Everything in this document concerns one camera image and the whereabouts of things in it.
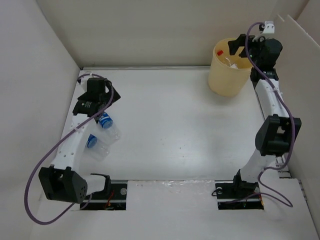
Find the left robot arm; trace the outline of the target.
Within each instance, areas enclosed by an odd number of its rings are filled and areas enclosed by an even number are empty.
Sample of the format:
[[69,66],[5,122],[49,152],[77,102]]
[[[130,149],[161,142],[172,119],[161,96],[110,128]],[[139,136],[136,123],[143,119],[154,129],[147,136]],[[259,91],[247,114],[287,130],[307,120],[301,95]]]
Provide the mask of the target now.
[[83,158],[103,161],[110,146],[120,138],[120,131],[106,109],[121,96],[112,82],[103,77],[90,77],[81,86],[82,95],[72,111],[70,132],[49,167],[42,167],[38,177],[48,200],[80,204],[89,195],[107,198],[111,179],[107,174],[79,174]]

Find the red label plastic bottle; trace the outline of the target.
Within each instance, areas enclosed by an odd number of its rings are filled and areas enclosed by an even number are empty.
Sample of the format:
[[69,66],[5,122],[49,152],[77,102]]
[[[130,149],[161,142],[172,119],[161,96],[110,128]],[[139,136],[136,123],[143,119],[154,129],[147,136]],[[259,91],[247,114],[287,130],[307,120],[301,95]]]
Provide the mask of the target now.
[[231,60],[230,56],[227,53],[225,53],[222,49],[216,52],[216,56],[218,60],[227,67],[238,69],[237,63],[234,60]]

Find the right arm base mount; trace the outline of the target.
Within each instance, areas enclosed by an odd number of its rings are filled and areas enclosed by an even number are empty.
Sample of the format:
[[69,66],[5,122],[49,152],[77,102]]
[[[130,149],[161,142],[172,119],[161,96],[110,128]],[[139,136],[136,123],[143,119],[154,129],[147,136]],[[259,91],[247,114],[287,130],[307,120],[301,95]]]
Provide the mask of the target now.
[[212,196],[218,210],[263,210],[258,183],[236,186],[232,180],[217,180]]

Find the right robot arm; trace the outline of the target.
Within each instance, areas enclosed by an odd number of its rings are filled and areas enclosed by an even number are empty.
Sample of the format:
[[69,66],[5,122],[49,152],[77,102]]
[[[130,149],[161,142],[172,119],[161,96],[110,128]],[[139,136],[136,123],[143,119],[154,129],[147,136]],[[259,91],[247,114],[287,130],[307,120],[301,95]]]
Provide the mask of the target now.
[[243,47],[239,56],[252,63],[250,80],[264,115],[264,122],[255,136],[255,151],[247,164],[237,171],[232,183],[223,188],[231,198],[242,199],[255,195],[262,174],[272,169],[270,165],[277,157],[292,154],[302,122],[292,116],[279,89],[275,64],[282,44],[274,38],[241,34],[229,41],[228,47],[232,56]]

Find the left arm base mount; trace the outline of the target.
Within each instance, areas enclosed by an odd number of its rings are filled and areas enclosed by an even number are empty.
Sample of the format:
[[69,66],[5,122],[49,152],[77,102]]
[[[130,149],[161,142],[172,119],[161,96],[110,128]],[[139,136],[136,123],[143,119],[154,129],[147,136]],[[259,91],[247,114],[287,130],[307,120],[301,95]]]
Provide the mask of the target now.
[[95,192],[80,204],[82,211],[125,211],[127,207],[127,180],[111,180],[108,193]]

